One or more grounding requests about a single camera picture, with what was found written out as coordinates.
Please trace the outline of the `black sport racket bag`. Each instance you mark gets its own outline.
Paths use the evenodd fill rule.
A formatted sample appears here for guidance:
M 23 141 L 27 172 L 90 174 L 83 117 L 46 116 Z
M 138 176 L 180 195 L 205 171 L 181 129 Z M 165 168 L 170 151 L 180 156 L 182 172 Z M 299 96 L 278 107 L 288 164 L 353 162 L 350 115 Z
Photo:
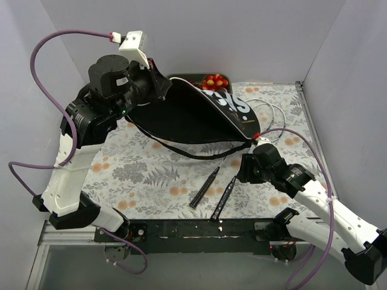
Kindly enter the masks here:
M 228 92 L 197 88 L 187 80 L 172 77 L 165 100 L 134 108 L 125 118 L 147 137 L 182 156 L 195 160 L 224 158 L 255 143 L 261 126 L 253 109 Z M 193 155 L 170 146 L 239 142 L 240 146 L 214 155 Z

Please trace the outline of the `badminton racket handle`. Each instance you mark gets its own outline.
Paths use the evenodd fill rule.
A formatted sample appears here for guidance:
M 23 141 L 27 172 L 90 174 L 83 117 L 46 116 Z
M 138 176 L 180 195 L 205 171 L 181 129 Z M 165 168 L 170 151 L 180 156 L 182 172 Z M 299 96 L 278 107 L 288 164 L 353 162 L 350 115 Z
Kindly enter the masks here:
M 219 220 L 220 214 L 221 214 L 224 206 L 226 205 L 226 202 L 227 202 L 229 196 L 231 195 L 231 193 L 233 191 L 233 188 L 235 186 L 235 182 L 236 182 L 236 176 L 234 176 L 231 179 L 231 181 L 228 183 L 227 187 L 225 188 L 221 199 L 219 200 L 217 206 L 215 207 L 214 212 L 212 213 L 212 215 L 210 217 L 210 220 L 213 220 L 213 221 Z
M 200 203 L 200 201 L 202 200 L 202 198 L 204 197 L 204 195 L 206 194 L 206 192 L 208 191 L 208 189 L 210 188 L 210 186 L 212 185 L 212 183 L 216 179 L 216 177 L 218 175 L 218 172 L 220 171 L 220 168 L 221 168 L 221 166 L 222 166 L 222 164 L 223 164 L 225 159 L 226 159 L 226 157 L 223 158 L 223 160 L 217 166 L 217 168 L 208 176 L 208 178 L 206 179 L 204 184 L 201 186 L 201 188 L 196 193 L 196 195 L 193 198 L 193 200 L 191 200 L 191 202 L 189 203 L 189 207 L 191 209 L 194 210 L 194 209 L 197 208 L 198 204 Z

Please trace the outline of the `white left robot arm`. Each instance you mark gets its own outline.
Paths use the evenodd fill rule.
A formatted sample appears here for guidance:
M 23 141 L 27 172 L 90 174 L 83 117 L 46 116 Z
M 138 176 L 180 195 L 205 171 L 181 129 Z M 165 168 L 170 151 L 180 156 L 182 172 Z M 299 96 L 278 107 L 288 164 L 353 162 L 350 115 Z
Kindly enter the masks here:
M 57 230 L 103 228 L 117 242 L 129 234 L 130 222 L 115 208 L 99 205 L 82 190 L 91 163 L 117 128 L 117 122 L 136 106 L 161 101 L 172 82 L 157 69 L 154 60 L 141 68 L 134 60 L 119 55 L 99 58 L 88 70 L 89 84 L 66 108 L 69 120 L 61 122 L 57 161 L 75 150 L 70 161 L 51 174 L 46 190 L 33 198 L 41 212 L 49 212 L 49 221 Z

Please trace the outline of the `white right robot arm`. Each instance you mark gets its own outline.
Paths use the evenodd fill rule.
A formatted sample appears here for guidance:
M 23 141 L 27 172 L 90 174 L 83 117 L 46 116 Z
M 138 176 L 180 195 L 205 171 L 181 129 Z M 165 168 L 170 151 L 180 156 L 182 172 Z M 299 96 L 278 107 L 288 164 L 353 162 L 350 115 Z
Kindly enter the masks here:
M 386 270 L 386 230 L 360 218 L 334 196 L 300 164 L 287 164 L 270 143 L 259 144 L 242 156 L 237 179 L 242 183 L 270 183 L 274 188 L 306 206 L 326 226 L 302 218 L 286 208 L 273 220 L 280 240 L 297 237 L 320 249 L 331 242 L 329 253 L 340 260 L 358 281 L 373 285 Z

